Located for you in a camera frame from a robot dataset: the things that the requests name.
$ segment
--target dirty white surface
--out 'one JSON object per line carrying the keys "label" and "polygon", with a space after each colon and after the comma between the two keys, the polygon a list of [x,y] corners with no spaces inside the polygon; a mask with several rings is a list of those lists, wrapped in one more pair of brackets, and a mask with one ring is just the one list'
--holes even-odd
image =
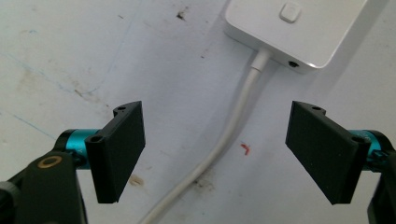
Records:
{"label": "dirty white surface", "polygon": [[[143,186],[98,204],[90,172],[78,171],[90,223],[137,223],[215,145],[244,80],[254,52],[222,32],[226,4],[0,1],[0,179],[62,131],[101,128],[112,108],[142,100],[147,146],[134,174]],[[361,27],[372,28],[315,74],[270,62],[227,153],[160,223],[368,223],[378,175],[363,173],[352,204],[331,206],[284,142],[292,100],[396,142],[395,11],[395,1],[371,6]]]}

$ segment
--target white cable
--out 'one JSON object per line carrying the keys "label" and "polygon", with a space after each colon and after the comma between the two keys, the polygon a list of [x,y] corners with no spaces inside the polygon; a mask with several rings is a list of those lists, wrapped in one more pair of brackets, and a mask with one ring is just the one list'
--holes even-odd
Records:
{"label": "white cable", "polygon": [[259,75],[262,73],[263,68],[271,58],[272,53],[267,49],[260,49],[257,53],[256,58],[251,64],[250,71],[247,75],[244,86],[239,94],[236,101],[235,107],[231,114],[231,118],[226,125],[221,138],[216,143],[216,146],[212,149],[209,155],[201,161],[194,170],[192,170],[177,186],[175,186],[168,194],[166,194],[140,221],[141,224],[152,223],[168,205],[181,194],[194,180],[196,180],[212,162],[221,154],[221,152],[232,140],[233,134],[242,117],[244,108],[248,101],[248,96],[253,85],[256,83]]}

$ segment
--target power adapter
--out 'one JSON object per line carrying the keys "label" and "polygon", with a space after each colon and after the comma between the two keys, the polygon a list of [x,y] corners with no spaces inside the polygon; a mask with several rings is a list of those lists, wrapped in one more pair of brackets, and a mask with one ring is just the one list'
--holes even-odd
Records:
{"label": "power adapter", "polygon": [[232,0],[225,33],[298,73],[325,67],[368,0]]}

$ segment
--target cable strain relief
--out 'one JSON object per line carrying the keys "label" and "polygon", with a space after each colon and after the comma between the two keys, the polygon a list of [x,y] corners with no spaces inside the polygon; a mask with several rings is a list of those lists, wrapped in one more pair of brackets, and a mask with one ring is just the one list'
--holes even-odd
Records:
{"label": "cable strain relief", "polygon": [[253,63],[251,63],[251,67],[262,72],[265,65],[267,65],[267,62],[271,59],[272,55],[273,53],[270,50],[266,48],[259,48],[259,52],[257,53],[256,58],[254,58]]}

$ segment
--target square button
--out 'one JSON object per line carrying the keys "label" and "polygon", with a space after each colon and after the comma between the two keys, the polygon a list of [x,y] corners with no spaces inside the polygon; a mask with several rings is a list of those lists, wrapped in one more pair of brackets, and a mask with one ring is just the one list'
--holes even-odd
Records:
{"label": "square button", "polygon": [[295,3],[288,2],[280,10],[279,17],[288,23],[297,21],[301,13],[301,7]]}

